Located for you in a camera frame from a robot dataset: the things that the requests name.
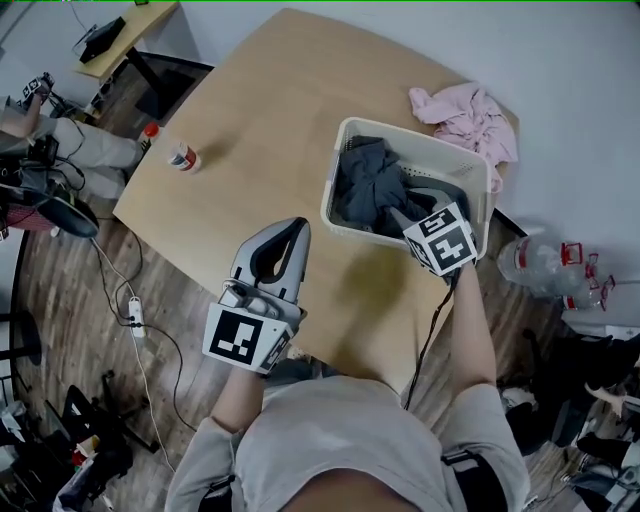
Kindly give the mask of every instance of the dark gray clothing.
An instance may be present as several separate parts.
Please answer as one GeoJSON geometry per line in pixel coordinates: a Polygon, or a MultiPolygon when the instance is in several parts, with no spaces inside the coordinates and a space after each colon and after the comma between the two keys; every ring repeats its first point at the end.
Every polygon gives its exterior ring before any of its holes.
{"type": "Polygon", "coordinates": [[[357,135],[350,149],[340,156],[337,211],[347,222],[369,226],[375,233],[402,237],[402,230],[389,213],[397,208],[409,220],[419,221],[429,212],[410,201],[398,155],[387,150],[378,137],[357,135]]]}

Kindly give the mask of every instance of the pink cloth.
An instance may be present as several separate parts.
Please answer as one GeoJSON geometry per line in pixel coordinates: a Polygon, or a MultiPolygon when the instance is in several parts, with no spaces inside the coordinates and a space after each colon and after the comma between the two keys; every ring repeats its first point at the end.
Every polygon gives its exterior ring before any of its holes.
{"type": "Polygon", "coordinates": [[[409,90],[413,115],[424,124],[440,124],[435,137],[485,157],[493,166],[491,191],[502,190],[495,169],[500,162],[516,162],[516,136],[498,104],[480,84],[455,85],[433,97],[418,87],[409,90]]]}

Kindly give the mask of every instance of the white cable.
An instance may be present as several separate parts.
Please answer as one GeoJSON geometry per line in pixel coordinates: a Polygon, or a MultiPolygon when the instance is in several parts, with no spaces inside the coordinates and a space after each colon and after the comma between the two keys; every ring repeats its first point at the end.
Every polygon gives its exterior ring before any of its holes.
{"type": "Polygon", "coordinates": [[[102,254],[104,256],[104,259],[107,260],[107,263],[111,267],[111,270],[113,270],[115,272],[115,274],[125,282],[125,284],[129,288],[129,291],[131,292],[131,295],[133,297],[135,297],[136,296],[136,292],[133,291],[133,288],[131,287],[131,283],[129,283],[129,280],[126,277],[124,277],[120,272],[118,272],[116,267],[113,266],[113,263],[109,259],[109,256],[107,256],[107,254],[102,250],[102,247],[100,247],[100,245],[98,244],[98,242],[96,241],[95,238],[91,239],[91,243],[93,243],[93,245],[95,246],[96,249],[98,249],[100,254],[102,254]]]}
{"type": "MultiPolygon", "coordinates": [[[[116,275],[127,284],[127,286],[129,287],[129,291],[131,292],[131,298],[136,298],[136,299],[138,299],[138,301],[140,301],[140,297],[138,297],[136,295],[136,292],[133,290],[133,287],[129,283],[129,280],[126,277],[124,277],[120,272],[118,272],[116,267],[113,266],[113,263],[109,259],[109,256],[107,256],[107,254],[102,250],[102,247],[100,247],[100,245],[98,244],[96,239],[92,238],[91,242],[93,243],[95,248],[98,249],[100,254],[102,254],[102,256],[104,256],[104,259],[107,260],[107,263],[109,263],[109,266],[111,267],[111,270],[113,270],[116,273],[116,275]]],[[[169,462],[169,454],[167,453],[167,449],[165,448],[164,443],[162,442],[162,437],[160,437],[160,431],[158,430],[158,424],[156,423],[156,418],[153,415],[153,405],[151,403],[152,402],[151,393],[149,393],[149,384],[147,382],[147,374],[145,373],[144,367],[142,366],[142,360],[140,359],[140,352],[138,350],[138,344],[136,343],[136,337],[134,336],[133,329],[131,327],[129,327],[129,334],[131,334],[131,341],[133,342],[133,348],[136,351],[136,359],[138,360],[138,366],[140,367],[140,372],[142,373],[142,381],[144,382],[144,391],[145,391],[145,393],[147,395],[147,400],[149,401],[149,415],[151,416],[151,422],[153,423],[153,428],[156,431],[156,437],[158,438],[158,444],[160,444],[160,448],[162,449],[162,453],[164,453],[164,460],[167,461],[167,466],[169,466],[169,468],[171,468],[171,471],[173,471],[175,473],[176,470],[171,465],[171,462],[169,462]]]]}
{"type": "Polygon", "coordinates": [[[151,395],[149,393],[149,384],[147,383],[147,374],[144,372],[144,367],[142,366],[142,360],[140,359],[140,352],[138,351],[138,344],[136,343],[136,337],[133,335],[133,329],[129,327],[129,333],[131,334],[131,341],[133,341],[133,348],[136,350],[136,359],[138,360],[138,366],[140,367],[140,371],[142,373],[142,381],[144,382],[144,391],[147,394],[147,400],[149,400],[149,415],[151,416],[151,421],[153,423],[153,428],[156,431],[156,436],[158,437],[158,443],[160,443],[160,448],[162,448],[162,453],[164,453],[164,460],[167,461],[167,466],[171,468],[171,471],[176,472],[175,468],[169,462],[169,455],[167,454],[167,449],[164,447],[162,443],[162,438],[160,437],[160,432],[158,431],[158,424],[156,423],[156,419],[153,416],[153,405],[151,404],[151,395]]]}

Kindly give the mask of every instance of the electrical cable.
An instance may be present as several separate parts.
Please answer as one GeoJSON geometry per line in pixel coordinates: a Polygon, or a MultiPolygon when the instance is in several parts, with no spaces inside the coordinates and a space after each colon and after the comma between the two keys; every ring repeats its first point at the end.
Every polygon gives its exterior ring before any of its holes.
{"type": "Polygon", "coordinates": [[[163,334],[164,336],[169,338],[169,340],[171,340],[171,343],[173,343],[173,346],[176,347],[176,351],[178,352],[178,356],[180,358],[180,366],[178,367],[178,378],[176,379],[176,383],[173,386],[173,409],[176,413],[176,416],[183,423],[183,425],[189,428],[190,430],[193,430],[194,432],[196,432],[197,429],[193,425],[185,421],[185,419],[181,416],[180,412],[178,411],[178,406],[176,405],[176,395],[178,393],[178,384],[180,383],[180,377],[182,376],[182,369],[184,367],[184,359],[182,358],[182,352],[180,350],[180,347],[178,346],[178,343],[171,336],[169,336],[165,331],[163,331],[162,329],[154,325],[134,323],[134,324],[131,324],[131,327],[146,327],[147,329],[152,329],[154,331],[157,331],[160,334],[163,334]]]}
{"type": "MultiPolygon", "coordinates": [[[[118,222],[118,219],[116,217],[96,217],[98,220],[110,220],[113,222],[118,222]]],[[[131,234],[133,235],[133,237],[136,240],[136,243],[138,244],[138,255],[140,257],[140,263],[138,264],[138,268],[136,269],[136,271],[133,273],[133,275],[127,279],[127,281],[131,282],[131,281],[135,281],[138,276],[142,273],[142,267],[144,264],[144,257],[142,256],[142,243],[140,242],[140,239],[138,238],[138,235],[136,235],[133,231],[131,231],[131,234]]],[[[130,317],[125,316],[121,313],[120,311],[120,297],[118,296],[118,294],[120,293],[120,290],[122,290],[122,288],[124,288],[126,286],[127,282],[123,281],[122,283],[120,283],[120,285],[116,288],[113,297],[115,298],[115,303],[116,303],[116,312],[118,313],[118,315],[120,316],[120,318],[122,320],[130,320],[130,317]]]]}
{"type": "Polygon", "coordinates": [[[76,192],[80,192],[82,189],[84,189],[84,186],[87,184],[87,178],[84,175],[84,173],[82,172],[82,170],[80,170],[80,168],[76,164],[74,164],[71,160],[69,160],[68,157],[64,158],[64,157],[61,157],[61,156],[56,156],[56,160],[59,160],[60,162],[64,162],[65,164],[68,164],[71,167],[73,167],[75,169],[75,171],[78,173],[78,176],[80,176],[82,178],[82,185],[80,185],[80,188],[74,188],[74,187],[71,186],[71,183],[69,183],[69,179],[65,175],[65,178],[67,178],[67,183],[69,184],[69,187],[72,188],[73,190],[75,190],[76,192]]]}
{"type": "Polygon", "coordinates": [[[562,456],[564,459],[564,464],[562,464],[556,470],[553,477],[551,478],[551,483],[549,484],[549,490],[547,491],[547,495],[543,499],[534,502],[532,504],[532,508],[531,508],[532,510],[535,510],[536,508],[538,508],[543,503],[546,503],[547,501],[556,499],[556,497],[567,488],[567,484],[563,483],[562,487],[553,496],[551,495],[551,491],[553,491],[553,484],[555,484],[556,478],[558,478],[560,471],[562,471],[565,468],[565,466],[569,463],[569,457],[567,456],[566,450],[562,452],[562,456]]]}
{"type": "Polygon", "coordinates": [[[418,361],[416,362],[416,371],[413,374],[413,379],[411,379],[411,386],[409,386],[409,393],[407,394],[407,401],[404,404],[405,410],[409,410],[409,405],[411,404],[411,399],[413,398],[413,392],[415,391],[416,385],[418,384],[418,379],[420,378],[420,372],[422,370],[422,362],[424,360],[424,356],[427,353],[427,350],[431,346],[431,336],[433,336],[433,331],[436,328],[436,324],[438,323],[438,317],[440,316],[440,311],[444,308],[447,303],[451,300],[453,292],[458,286],[458,279],[460,278],[461,269],[457,268],[452,272],[451,276],[451,285],[449,286],[449,291],[445,295],[444,299],[440,303],[440,305],[433,312],[433,316],[431,317],[431,327],[429,328],[429,335],[427,336],[427,341],[425,342],[422,350],[420,351],[420,355],[418,357],[418,361]]]}
{"type": "MultiPolygon", "coordinates": [[[[118,316],[116,315],[115,311],[113,310],[113,308],[111,306],[111,298],[109,297],[109,294],[107,293],[107,287],[106,287],[106,282],[105,282],[106,280],[105,280],[105,276],[104,276],[104,267],[102,266],[102,261],[101,261],[102,259],[100,258],[100,255],[105,257],[105,259],[109,263],[109,266],[111,267],[111,270],[113,270],[113,272],[118,277],[120,277],[121,279],[123,279],[123,280],[125,280],[127,282],[127,285],[129,287],[129,290],[131,291],[132,297],[136,297],[135,291],[133,290],[133,287],[131,286],[129,281],[115,268],[115,266],[113,265],[113,262],[107,256],[107,254],[104,252],[102,247],[100,247],[100,245],[95,240],[95,238],[92,238],[91,242],[93,243],[93,246],[95,247],[96,251],[98,251],[100,274],[102,276],[102,284],[104,285],[103,289],[104,289],[105,295],[107,296],[107,299],[109,300],[109,309],[111,309],[111,312],[114,314],[118,324],[120,324],[120,325],[122,325],[124,327],[126,324],[122,324],[120,322],[120,319],[118,318],[118,316]]],[[[167,465],[169,466],[169,468],[171,468],[171,471],[173,471],[175,473],[176,470],[173,467],[173,465],[171,464],[171,462],[169,461],[169,455],[167,453],[167,449],[165,448],[164,443],[162,442],[162,436],[160,436],[160,431],[158,429],[158,424],[157,424],[155,416],[153,414],[153,405],[152,405],[153,401],[151,400],[151,393],[149,392],[149,385],[148,385],[148,382],[147,382],[147,374],[144,371],[144,366],[142,365],[142,360],[140,359],[140,352],[138,350],[138,344],[136,342],[136,337],[133,334],[133,324],[128,324],[126,326],[129,327],[129,333],[131,334],[131,341],[133,343],[133,348],[134,348],[135,353],[136,353],[136,359],[138,361],[138,366],[140,367],[140,372],[142,373],[142,381],[144,383],[144,389],[145,389],[145,393],[147,395],[147,400],[149,401],[149,415],[151,416],[151,422],[153,423],[153,428],[155,429],[156,437],[158,438],[158,443],[160,444],[160,448],[162,449],[162,453],[164,454],[165,461],[167,462],[167,465]]]]}
{"type": "Polygon", "coordinates": [[[71,158],[73,155],[75,155],[78,151],[80,151],[80,148],[84,145],[85,141],[87,140],[87,138],[85,137],[84,133],[82,133],[82,130],[80,129],[80,127],[78,126],[78,123],[76,123],[73,119],[69,119],[69,121],[71,121],[73,123],[73,125],[76,127],[76,130],[78,130],[78,133],[80,134],[80,137],[82,137],[82,140],[80,141],[80,144],[78,145],[78,147],[76,149],[74,149],[71,153],[69,153],[65,159],[68,162],[68,159],[71,158]]]}
{"type": "Polygon", "coordinates": [[[140,372],[142,373],[142,382],[144,383],[144,392],[146,393],[147,400],[149,401],[149,416],[151,416],[151,423],[153,423],[153,428],[156,431],[156,437],[158,438],[158,443],[160,444],[160,448],[162,448],[162,453],[164,453],[164,460],[167,462],[167,466],[171,468],[171,471],[175,473],[176,469],[173,467],[171,462],[169,462],[169,455],[167,454],[167,449],[162,443],[162,438],[160,437],[160,431],[158,430],[158,424],[156,423],[156,418],[153,415],[153,404],[151,401],[151,393],[149,393],[149,384],[147,383],[147,374],[144,371],[144,366],[142,366],[142,360],[140,359],[140,351],[138,350],[138,343],[136,342],[136,337],[133,334],[132,327],[129,327],[129,334],[131,334],[131,341],[133,342],[133,348],[136,351],[136,359],[138,360],[138,366],[140,367],[140,372]]]}
{"type": "MultiPolygon", "coordinates": [[[[138,249],[139,249],[139,253],[140,253],[140,264],[138,266],[138,269],[136,270],[136,272],[134,273],[134,278],[137,277],[137,275],[140,274],[140,272],[142,271],[142,265],[143,265],[143,257],[142,257],[142,244],[140,243],[140,240],[138,239],[138,237],[135,235],[134,233],[134,237],[136,238],[136,241],[138,243],[138,249]]],[[[96,253],[98,256],[98,264],[99,264],[99,268],[100,268],[100,275],[102,278],[102,285],[103,285],[103,291],[105,293],[105,296],[107,298],[107,302],[109,303],[109,309],[111,310],[111,313],[113,313],[116,321],[118,322],[118,325],[122,326],[122,327],[128,327],[129,328],[129,332],[131,334],[131,339],[133,341],[134,344],[134,348],[136,351],[136,359],[138,360],[138,366],[140,367],[140,371],[142,372],[142,377],[143,377],[143,381],[144,381],[144,385],[145,385],[145,391],[147,393],[147,399],[149,400],[149,413],[151,415],[151,420],[153,422],[154,425],[154,429],[156,431],[156,436],[158,437],[158,441],[160,444],[160,447],[162,448],[162,451],[164,453],[167,465],[171,468],[172,471],[175,472],[175,469],[173,468],[173,466],[171,465],[171,463],[169,462],[169,458],[167,455],[167,451],[162,443],[162,439],[160,437],[160,432],[158,430],[158,426],[155,420],[155,417],[153,415],[153,409],[151,406],[151,396],[149,393],[149,388],[148,388],[148,383],[147,383],[147,377],[146,377],[146,373],[144,371],[144,367],[142,365],[142,361],[140,359],[140,354],[138,351],[138,346],[136,343],[136,338],[135,335],[133,334],[133,328],[134,327],[146,327],[148,329],[152,329],[154,331],[157,331],[161,334],[163,334],[165,337],[167,337],[172,343],[173,346],[175,347],[177,353],[178,353],[178,358],[179,358],[179,367],[178,367],[178,376],[176,378],[175,381],[175,385],[173,387],[173,396],[172,396],[172,404],[173,404],[173,409],[174,412],[176,414],[176,416],[178,417],[178,419],[186,426],[188,427],[190,430],[193,430],[194,432],[196,431],[196,428],[193,427],[192,425],[190,425],[189,423],[187,423],[187,421],[185,421],[185,419],[182,417],[182,415],[180,414],[179,410],[178,410],[178,405],[177,405],[177,392],[178,392],[178,385],[180,384],[180,378],[182,377],[182,370],[184,367],[184,358],[182,356],[182,351],[180,350],[180,346],[178,345],[178,343],[169,335],[167,334],[164,330],[160,329],[159,327],[156,327],[154,325],[150,325],[150,324],[139,324],[139,323],[132,323],[133,318],[132,317],[123,317],[122,314],[120,314],[120,310],[119,310],[119,306],[116,303],[116,309],[113,308],[113,305],[111,303],[111,297],[109,296],[109,293],[107,292],[107,286],[106,286],[106,278],[104,275],[104,266],[102,264],[102,258],[101,256],[104,256],[104,258],[107,260],[107,262],[109,263],[109,266],[111,267],[111,269],[113,270],[113,272],[120,278],[122,279],[123,283],[120,285],[120,287],[118,288],[118,290],[122,287],[122,286],[127,286],[129,288],[129,291],[131,292],[132,297],[138,298],[135,294],[135,291],[133,290],[133,287],[131,286],[130,280],[127,279],[126,277],[124,277],[122,275],[121,272],[119,272],[115,266],[113,265],[113,262],[110,260],[110,258],[107,256],[107,254],[105,253],[105,251],[102,249],[102,247],[100,247],[100,245],[98,244],[98,242],[95,239],[91,239],[92,244],[94,246],[94,248],[96,249],[96,253]],[[128,321],[129,323],[122,323],[120,321],[120,317],[123,318],[123,320],[128,321]]]]}

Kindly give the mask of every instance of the gray pants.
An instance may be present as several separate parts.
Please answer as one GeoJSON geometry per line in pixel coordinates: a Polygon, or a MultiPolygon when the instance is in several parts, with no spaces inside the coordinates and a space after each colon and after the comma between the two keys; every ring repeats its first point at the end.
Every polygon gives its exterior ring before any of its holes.
{"type": "MultiPolygon", "coordinates": [[[[136,141],[66,118],[57,120],[53,137],[59,144],[58,156],[79,167],[87,189],[106,199],[120,197],[125,174],[130,176],[142,159],[142,149],[136,141]]],[[[82,177],[73,167],[61,163],[58,168],[73,188],[82,185],[82,177]]]]}

